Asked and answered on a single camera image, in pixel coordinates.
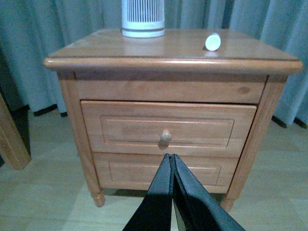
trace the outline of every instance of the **drawer knob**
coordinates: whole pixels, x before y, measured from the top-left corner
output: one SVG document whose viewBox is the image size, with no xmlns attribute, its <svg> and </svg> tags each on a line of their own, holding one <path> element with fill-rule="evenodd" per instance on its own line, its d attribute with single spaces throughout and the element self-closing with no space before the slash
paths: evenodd
<svg viewBox="0 0 308 231">
<path fill-rule="evenodd" d="M 169 133 L 168 130 L 164 130 L 162 135 L 160 136 L 160 138 L 164 141 L 164 142 L 170 142 L 172 139 L 171 134 Z"/>
</svg>

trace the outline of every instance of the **curtain fold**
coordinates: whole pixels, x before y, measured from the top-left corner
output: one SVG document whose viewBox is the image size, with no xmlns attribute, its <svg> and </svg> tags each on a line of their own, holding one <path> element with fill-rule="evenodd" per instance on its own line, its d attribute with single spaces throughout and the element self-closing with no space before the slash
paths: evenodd
<svg viewBox="0 0 308 231">
<path fill-rule="evenodd" d="M 165 0 L 165 15 L 166 28 L 230 28 L 299 57 L 304 70 L 289 77 L 275 115 L 308 124 L 308 0 Z M 23 104 L 65 112 L 44 58 L 98 29 L 120 27 L 121 0 L 3 0 L 1 51 Z"/>
</svg>

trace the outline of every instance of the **light wooden floor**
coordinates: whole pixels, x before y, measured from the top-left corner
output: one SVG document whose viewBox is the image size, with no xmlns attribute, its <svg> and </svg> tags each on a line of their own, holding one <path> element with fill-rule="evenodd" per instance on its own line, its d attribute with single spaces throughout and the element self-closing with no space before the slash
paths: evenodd
<svg viewBox="0 0 308 231">
<path fill-rule="evenodd" d="M 32 161 L 0 168 L 1 231 L 120 231 L 143 191 L 106 190 L 96 208 L 87 190 L 68 118 L 29 116 Z M 247 231 L 308 230 L 308 131 L 271 123 L 231 215 Z M 177 230 L 172 222 L 172 230 Z"/>
</svg>

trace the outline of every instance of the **white air purifier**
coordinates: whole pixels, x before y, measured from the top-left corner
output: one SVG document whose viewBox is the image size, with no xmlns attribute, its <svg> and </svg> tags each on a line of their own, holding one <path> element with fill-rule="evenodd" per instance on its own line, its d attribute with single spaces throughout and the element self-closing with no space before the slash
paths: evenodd
<svg viewBox="0 0 308 231">
<path fill-rule="evenodd" d="M 122 34 L 153 38 L 165 33 L 164 0 L 122 0 Z"/>
</svg>

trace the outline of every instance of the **nightstand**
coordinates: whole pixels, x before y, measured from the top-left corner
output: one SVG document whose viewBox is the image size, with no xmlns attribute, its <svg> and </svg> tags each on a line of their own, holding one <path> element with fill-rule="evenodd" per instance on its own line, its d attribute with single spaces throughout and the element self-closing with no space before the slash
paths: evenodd
<svg viewBox="0 0 308 231">
<path fill-rule="evenodd" d="M 288 75 L 302 63 L 261 41 L 217 31 L 127 38 L 104 29 L 51 54 L 89 191 L 147 190 L 164 153 L 177 153 L 229 211 L 244 187 Z"/>
</svg>

